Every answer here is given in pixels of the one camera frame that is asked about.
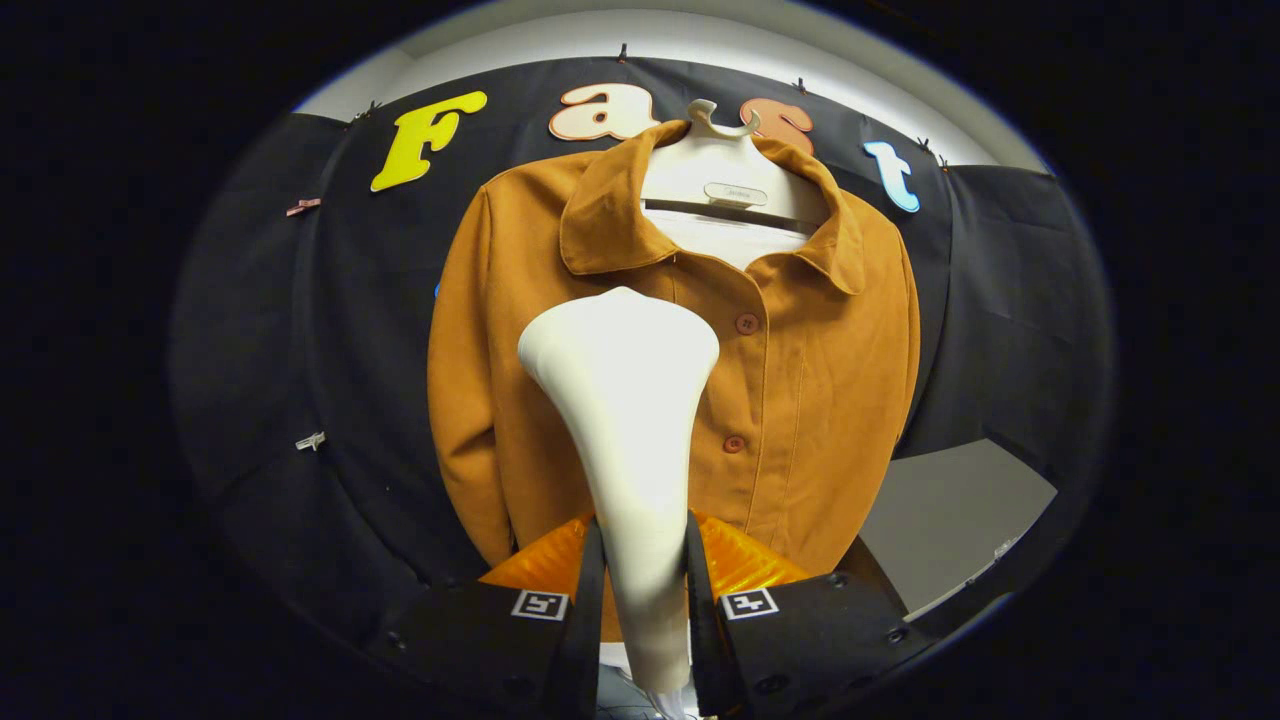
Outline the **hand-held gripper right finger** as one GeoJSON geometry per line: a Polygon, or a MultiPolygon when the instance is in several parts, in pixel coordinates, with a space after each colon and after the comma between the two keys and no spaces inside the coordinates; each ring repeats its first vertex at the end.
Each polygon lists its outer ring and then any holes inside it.
{"type": "Polygon", "coordinates": [[[686,534],[699,711],[713,719],[849,719],[931,647],[873,585],[808,577],[704,512],[686,534]]]}

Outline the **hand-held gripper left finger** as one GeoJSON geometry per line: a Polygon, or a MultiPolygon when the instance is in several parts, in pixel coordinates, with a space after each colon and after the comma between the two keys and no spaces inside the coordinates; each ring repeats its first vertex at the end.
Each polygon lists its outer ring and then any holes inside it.
{"type": "Polygon", "coordinates": [[[595,519],[549,536],[570,561],[556,588],[511,577],[424,591],[370,641],[375,664],[429,719],[591,719],[605,557],[595,519]]]}

